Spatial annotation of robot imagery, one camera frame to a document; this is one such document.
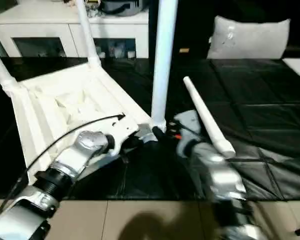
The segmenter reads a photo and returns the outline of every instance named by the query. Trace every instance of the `gray bag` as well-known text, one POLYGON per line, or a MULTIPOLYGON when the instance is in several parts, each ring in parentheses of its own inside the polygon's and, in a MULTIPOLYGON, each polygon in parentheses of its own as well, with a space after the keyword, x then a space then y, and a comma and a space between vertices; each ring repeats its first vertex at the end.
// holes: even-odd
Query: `gray bag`
POLYGON ((132 16, 141 12, 149 0, 101 0, 99 11, 117 16, 132 16))

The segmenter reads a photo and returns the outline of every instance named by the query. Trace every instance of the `beige tile floor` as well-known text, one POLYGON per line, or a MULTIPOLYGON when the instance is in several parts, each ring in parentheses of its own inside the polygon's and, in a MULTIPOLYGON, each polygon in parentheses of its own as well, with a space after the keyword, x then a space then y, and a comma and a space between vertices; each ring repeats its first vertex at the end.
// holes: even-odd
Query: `beige tile floor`
MULTIPOLYGON (((300 240, 300 201, 252 207, 270 240, 300 240)), ((217 227, 210 205, 191 201, 63 201, 50 224, 48 240, 213 240, 217 227)))

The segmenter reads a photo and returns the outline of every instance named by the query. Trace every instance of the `black joint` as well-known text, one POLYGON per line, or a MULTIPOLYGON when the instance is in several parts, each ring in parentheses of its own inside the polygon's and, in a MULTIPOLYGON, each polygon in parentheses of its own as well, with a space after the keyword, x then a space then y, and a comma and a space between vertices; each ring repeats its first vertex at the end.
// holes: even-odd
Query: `black joint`
POLYGON ((121 119, 123 119, 126 115, 124 113, 122 113, 121 115, 118 116, 118 120, 120 121, 121 119))
POLYGON ((165 133, 157 126, 152 128, 152 132, 154 136, 158 139, 158 141, 164 140, 166 138, 165 133))
POLYGON ((50 225, 47 221, 41 223, 41 225, 36 229, 33 235, 30 237, 29 240, 42 240, 45 239, 49 233, 50 225))
POLYGON ((73 184, 70 176, 51 167, 46 171, 37 172, 35 177, 37 181, 33 186, 50 194, 59 202, 65 197, 73 184))
POLYGON ((55 206, 52 206, 49 208, 49 210, 47 211, 46 214, 49 218, 52 218, 55 215, 56 211, 57 211, 57 208, 55 206))
POLYGON ((133 149, 143 144, 143 141, 137 136, 131 136, 122 143, 121 149, 133 149))
POLYGON ((199 141, 193 139, 191 141, 189 141, 186 146, 184 147, 183 150, 183 154, 187 157, 190 157, 192 154, 192 149, 194 148, 195 145, 197 145, 198 143, 200 143, 199 141))
POLYGON ((115 139, 112 135, 105 135, 106 139, 108 140, 108 148, 114 149, 115 148, 115 139))
POLYGON ((214 203, 213 211, 221 227, 253 224, 253 211, 245 200, 224 200, 214 203))

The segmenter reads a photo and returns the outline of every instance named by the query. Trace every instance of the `black cable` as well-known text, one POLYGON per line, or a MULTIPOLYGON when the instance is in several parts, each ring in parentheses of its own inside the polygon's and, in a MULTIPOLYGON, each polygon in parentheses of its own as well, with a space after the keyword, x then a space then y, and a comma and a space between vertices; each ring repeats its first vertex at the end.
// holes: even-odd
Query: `black cable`
POLYGON ((172 123, 175 123, 175 124, 177 124, 177 125, 179 125, 182 129, 187 130, 188 132, 192 133, 193 135, 197 136, 198 138, 200 138, 200 139, 205 139, 204 136, 202 136, 201 134, 199 134, 199 133, 193 131, 193 130, 190 129, 189 127, 183 125, 179 120, 172 120, 171 122, 172 122, 172 123))
POLYGON ((14 195, 16 189, 18 188, 19 184, 22 182, 22 180, 25 178, 25 176, 27 176, 28 171, 33 167, 33 165, 35 165, 37 163, 37 161, 52 147, 54 146, 57 142, 59 142, 61 139, 63 139, 65 136, 71 134, 72 132, 85 127, 89 124, 93 124, 95 122, 99 122, 102 120, 106 120, 106 119, 112 119, 112 118, 122 118, 124 117, 124 114, 118 114, 118 115, 112 115, 112 116, 106 116, 103 118, 99 118, 99 119, 95 119, 89 122, 86 122, 80 126, 75 127, 74 129, 66 132, 65 134, 63 134, 61 137, 59 137, 57 140, 55 140, 54 142, 52 142, 45 150, 43 150, 34 160, 32 163, 30 163, 30 165, 24 170, 24 172, 21 174, 21 176, 18 178, 18 180, 16 181, 15 185, 11 188, 10 192, 8 193, 8 195, 6 196, 6 198, 4 199, 4 201, 2 202, 1 206, 0 206, 0 214, 3 212, 4 207, 7 205, 7 202, 9 201, 9 199, 14 195))

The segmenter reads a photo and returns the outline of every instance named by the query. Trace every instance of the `white shelf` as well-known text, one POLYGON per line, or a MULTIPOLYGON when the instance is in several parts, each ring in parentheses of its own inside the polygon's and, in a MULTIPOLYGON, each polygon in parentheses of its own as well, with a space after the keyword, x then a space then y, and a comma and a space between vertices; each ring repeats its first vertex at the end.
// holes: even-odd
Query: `white shelf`
MULTIPOLYGON (((149 22, 148 10, 134 16, 104 16, 89 19, 91 24, 140 24, 149 22)), ((0 14, 0 24, 79 24, 76 6, 49 0, 31 0, 0 14)))

